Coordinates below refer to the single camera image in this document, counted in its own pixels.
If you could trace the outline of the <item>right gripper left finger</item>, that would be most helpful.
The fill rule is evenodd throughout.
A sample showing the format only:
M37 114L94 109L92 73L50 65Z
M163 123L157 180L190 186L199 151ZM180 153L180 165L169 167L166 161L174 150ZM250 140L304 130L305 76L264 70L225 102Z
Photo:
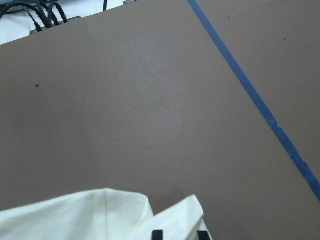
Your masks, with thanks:
M151 234L151 240L163 240L164 236L163 236L163 230L153 230L152 234Z

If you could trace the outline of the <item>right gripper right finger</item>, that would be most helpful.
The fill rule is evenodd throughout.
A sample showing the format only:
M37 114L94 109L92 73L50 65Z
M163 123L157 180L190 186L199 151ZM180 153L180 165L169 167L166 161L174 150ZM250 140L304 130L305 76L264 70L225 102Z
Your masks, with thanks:
M205 230L198 230L197 236L199 240L209 240L209 233Z

